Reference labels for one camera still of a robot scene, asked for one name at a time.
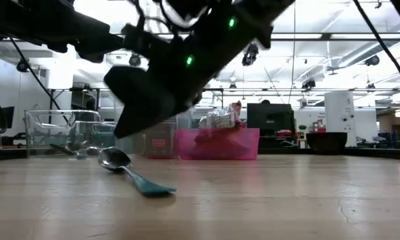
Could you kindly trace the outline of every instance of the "pink bin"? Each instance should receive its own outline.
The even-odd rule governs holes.
[[[182,159],[256,160],[259,129],[180,129],[177,150]]]

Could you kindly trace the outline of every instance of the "green led light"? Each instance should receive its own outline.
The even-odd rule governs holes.
[[[235,17],[230,18],[228,22],[228,27],[231,29],[235,26]]]
[[[187,66],[190,66],[191,64],[193,64],[193,62],[194,62],[194,56],[192,55],[188,56],[186,61]]]

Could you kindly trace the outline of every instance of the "black bowl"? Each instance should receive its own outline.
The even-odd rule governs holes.
[[[347,133],[307,133],[307,144],[317,154],[342,154]]]

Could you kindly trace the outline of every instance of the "computer monitor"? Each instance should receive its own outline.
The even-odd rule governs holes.
[[[294,131],[295,121],[290,104],[248,103],[247,127],[261,130]]]
[[[15,112],[15,107],[4,107],[2,108],[3,113],[5,114],[6,120],[7,120],[7,128],[11,129],[12,128],[12,123],[13,123],[13,113]]]

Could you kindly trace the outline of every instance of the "table surface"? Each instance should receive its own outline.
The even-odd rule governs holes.
[[[178,192],[144,198],[93,159],[0,161],[0,240],[400,239],[400,160],[134,159],[134,169]]]

